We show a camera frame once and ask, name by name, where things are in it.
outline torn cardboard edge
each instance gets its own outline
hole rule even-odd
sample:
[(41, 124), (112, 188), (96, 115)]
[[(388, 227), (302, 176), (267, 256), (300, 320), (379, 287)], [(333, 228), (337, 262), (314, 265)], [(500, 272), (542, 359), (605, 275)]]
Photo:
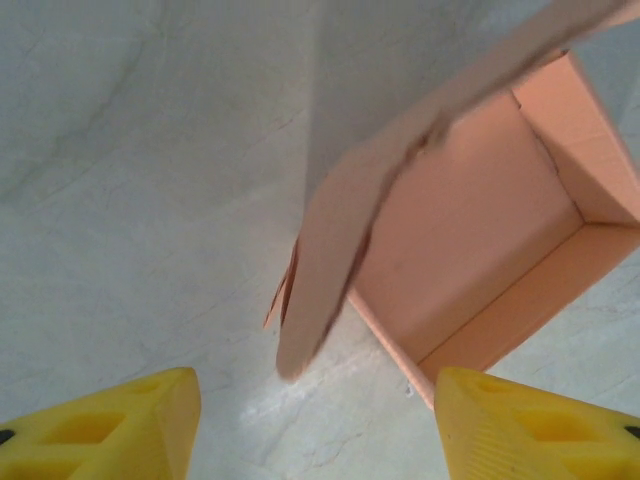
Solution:
[(309, 205), (296, 244), (297, 262), (292, 261), (274, 299), (270, 315), (279, 304), (287, 305), (281, 314), (276, 359), (283, 378), (297, 378), (326, 339), (365, 257), (363, 239), (417, 153), (438, 148), (454, 120), (523, 78), (551, 52), (637, 6), (621, 0), (553, 2), (377, 136), (344, 155)]

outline yellow plastic piece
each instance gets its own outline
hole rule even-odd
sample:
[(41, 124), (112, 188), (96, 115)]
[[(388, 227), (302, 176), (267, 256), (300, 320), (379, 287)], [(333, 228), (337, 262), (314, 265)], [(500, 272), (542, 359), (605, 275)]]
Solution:
[(452, 480), (638, 480), (640, 419), (461, 368), (435, 411)]
[(200, 418), (177, 368), (0, 425), (0, 480), (183, 480)]

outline white marble floor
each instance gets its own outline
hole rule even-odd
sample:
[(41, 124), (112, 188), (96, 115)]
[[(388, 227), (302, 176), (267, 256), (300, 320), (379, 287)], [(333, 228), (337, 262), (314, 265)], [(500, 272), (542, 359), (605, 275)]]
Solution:
[[(446, 478), (347, 309), (302, 381), (262, 315), (348, 145), (544, 0), (0, 5), (0, 421), (198, 371), (192, 479)], [(640, 24), (579, 48), (640, 157)], [(640, 415), (640, 255), (493, 371)]]

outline open cardboard box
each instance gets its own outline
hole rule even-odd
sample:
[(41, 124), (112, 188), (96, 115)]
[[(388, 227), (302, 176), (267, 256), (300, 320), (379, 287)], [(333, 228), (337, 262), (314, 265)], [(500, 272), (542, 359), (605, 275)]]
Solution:
[(559, 48), (638, 2), (557, 0), (345, 154), (314, 196), (267, 320), (297, 378), (347, 293), (429, 406), (640, 246), (628, 152)]

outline box flap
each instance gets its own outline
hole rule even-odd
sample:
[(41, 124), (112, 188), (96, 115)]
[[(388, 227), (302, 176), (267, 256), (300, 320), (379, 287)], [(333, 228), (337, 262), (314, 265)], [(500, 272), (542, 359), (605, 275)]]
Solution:
[(623, 23), (631, 22), (637, 18), (640, 18), (640, 0), (629, 2), (625, 8), (602, 22), (599, 29), (606, 30), (617, 25), (622, 25)]
[(514, 94), (585, 220), (638, 226), (640, 184), (629, 152), (573, 55), (545, 65)]
[(382, 203), (418, 152), (438, 148), (451, 123), (512, 85), (548, 55), (631, 5), (629, 0), (556, 0), (451, 81), (350, 152), (309, 204), (283, 302), (279, 374), (296, 379), (338, 316), (366, 254)]

